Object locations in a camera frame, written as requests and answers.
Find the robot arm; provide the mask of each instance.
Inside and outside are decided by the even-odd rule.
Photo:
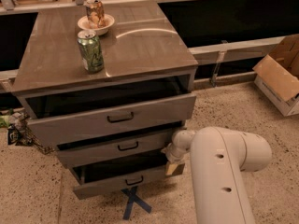
[[[240,171],[259,171],[271,161],[266,140],[253,133],[207,127],[174,133],[165,153],[170,163],[178,163],[188,151],[197,222],[255,223]]]

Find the white bowl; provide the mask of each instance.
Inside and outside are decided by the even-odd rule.
[[[84,17],[79,19],[78,27],[83,29],[83,30],[94,30],[97,35],[104,35],[109,30],[109,27],[111,27],[114,24],[115,20],[111,15],[105,14],[105,22],[106,22],[105,27],[91,28],[90,24],[88,23],[87,16],[84,16]]]

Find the open cardboard box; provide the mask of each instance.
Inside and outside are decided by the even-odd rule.
[[[286,36],[253,70],[255,84],[282,115],[299,114],[299,35]]]

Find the blue tape cross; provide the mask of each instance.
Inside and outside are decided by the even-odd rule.
[[[130,190],[129,189],[122,189],[121,191],[129,197],[129,200],[127,202],[127,206],[125,208],[124,214],[123,214],[123,219],[128,220],[130,218],[131,212],[132,212],[132,207],[134,203],[137,203],[141,208],[143,208],[146,212],[150,213],[151,212],[151,206],[149,206],[147,203],[142,201],[137,195],[137,188],[138,187],[133,187]]]

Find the speckled floor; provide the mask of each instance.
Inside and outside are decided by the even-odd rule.
[[[227,127],[268,140],[273,160],[243,173],[257,224],[299,223],[299,116],[282,117],[252,82],[195,91],[189,129]],[[127,197],[120,191],[79,201],[77,181],[54,155],[32,147],[8,147],[0,130],[0,224],[196,223],[189,156],[181,176],[140,186],[150,214],[134,204],[122,220]]]

